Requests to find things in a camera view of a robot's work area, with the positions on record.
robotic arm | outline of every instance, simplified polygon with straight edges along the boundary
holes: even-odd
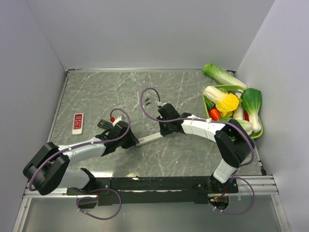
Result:
[[[229,125],[210,123],[210,120],[204,121],[204,119],[203,121],[196,121],[193,119],[198,119],[198,117],[189,113],[179,115],[169,103],[160,106],[158,111],[160,116],[157,119],[161,121],[159,122],[159,126],[162,136],[180,132],[183,134],[198,135],[217,143],[222,160],[211,176],[211,184],[214,189],[221,189],[250,153],[247,142]],[[191,118],[192,120],[162,122],[177,118]],[[247,135],[236,120],[230,120],[230,123]],[[116,119],[113,122],[113,126],[114,128],[107,135],[104,132],[85,142],[60,146],[56,146],[52,142],[46,143],[24,168],[24,176],[30,180],[43,162],[56,152],[65,149],[65,152],[55,156],[54,159],[39,170],[33,182],[36,190],[41,195],[46,195],[58,187],[78,188],[85,192],[96,189],[96,178],[87,169],[81,168],[76,171],[67,168],[85,159],[110,154],[118,147],[127,149],[139,143],[131,129],[129,129],[128,133],[122,139],[116,142],[100,143],[101,141],[118,138],[128,129],[128,124],[121,118]],[[254,143],[248,135],[247,138],[254,147]],[[76,145],[85,143],[88,145],[75,148]]]

green basket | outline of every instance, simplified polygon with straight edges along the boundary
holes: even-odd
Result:
[[[214,86],[214,87],[216,87],[216,88],[225,88],[228,92],[232,92],[232,93],[237,92],[237,90],[239,90],[239,91],[244,91],[245,90],[241,86],[220,85],[220,86]],[[204,94],[202,94],[202,96],[203,96],[204,107],[205,107],[205,110],[206,110],[206,116],[207,116],[207,118],[210,118],[209,114],[208,114],[207,107],[206,107],[206,102],[209,102],[209,100],[204,96]],[[256,139],[256,138],[260,137],[263,134],[263,125],[262,125],[260,117],[259,117],[259,122],[261,124],[262,129],[259,132],[252,133],[250,135],[251,139]]]

wall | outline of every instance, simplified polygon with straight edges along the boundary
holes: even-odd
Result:
[[[24,166],[46,142],[65,72],[24,0],[0,0],[0,215],[12,231]]]
[[[65,69],[236,70],[274,0],[26,0]]]
[[[308,231],[309,2],[276,0],[237,76],[263,94],[259,153],[292,231]]]

gray marble surface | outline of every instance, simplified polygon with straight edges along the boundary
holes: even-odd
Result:
[[[155,87],[162,102],[169,102],[180,112],[205,118],[202,90],[217,84],[201,71],[163,72],[71,72],[57,115],[51,141],[57,145],[82,142],[103,132],[100,119],[109,120],[113,108],[125,110],[137,138],[159,132],[159,125],[143,115],[140,93]],[[152,104],[146,110],[158,116],[156,96],[146,96]],[[75,113],[84,113],[84,132],[71,134]],[[211,175],[220,163],[216,143],[194,135],[172,134],[163,139],[127,150],[118,148],[104,157],[88,159],[70,168],[85,167],[95,176],[193,176]],[[261,175],[257,159],[240,169],[239,175]]]

